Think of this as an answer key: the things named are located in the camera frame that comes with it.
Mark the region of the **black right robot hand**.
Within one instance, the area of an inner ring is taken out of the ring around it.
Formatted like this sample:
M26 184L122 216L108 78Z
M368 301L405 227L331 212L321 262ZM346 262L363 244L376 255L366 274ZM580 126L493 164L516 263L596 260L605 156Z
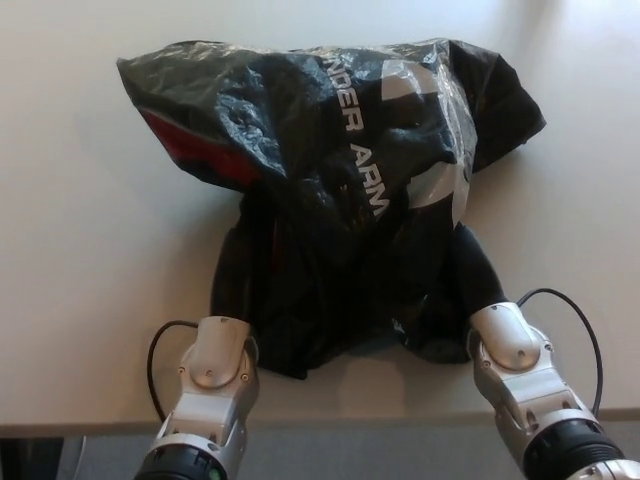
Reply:
M457 287L468 317L507 301L491 261L471 229L462 223L454 229L451 255Z

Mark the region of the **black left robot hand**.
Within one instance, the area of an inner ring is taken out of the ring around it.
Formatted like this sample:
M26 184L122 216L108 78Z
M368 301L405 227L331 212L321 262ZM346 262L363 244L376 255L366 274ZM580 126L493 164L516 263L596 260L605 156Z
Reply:
M251 323L259 272L259 255L251 233L238 226L232 228L218 257L210 293L210 315Z

